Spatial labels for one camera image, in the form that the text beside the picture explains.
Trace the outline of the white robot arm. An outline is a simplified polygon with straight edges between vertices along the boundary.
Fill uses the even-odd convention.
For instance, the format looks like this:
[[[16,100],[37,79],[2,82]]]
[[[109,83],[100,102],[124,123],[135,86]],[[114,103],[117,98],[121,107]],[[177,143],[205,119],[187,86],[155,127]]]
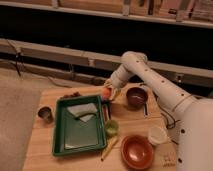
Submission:
[[[121,65],[104,83],[111,98],[137,75],[181,120],[177,171],[213,171],[213,99],[197,99],[147,65],[144,53],[125,52]]]

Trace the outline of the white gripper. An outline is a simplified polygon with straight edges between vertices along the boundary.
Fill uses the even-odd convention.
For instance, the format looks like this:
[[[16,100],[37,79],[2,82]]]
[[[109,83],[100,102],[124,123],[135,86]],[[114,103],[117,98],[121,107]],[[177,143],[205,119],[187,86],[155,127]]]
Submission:
[[[122,81],[116,74],[112,74],[109,79],[104,82],[105,88],[113,88],[111,94],[111,100],[115,100],[121,93]]]

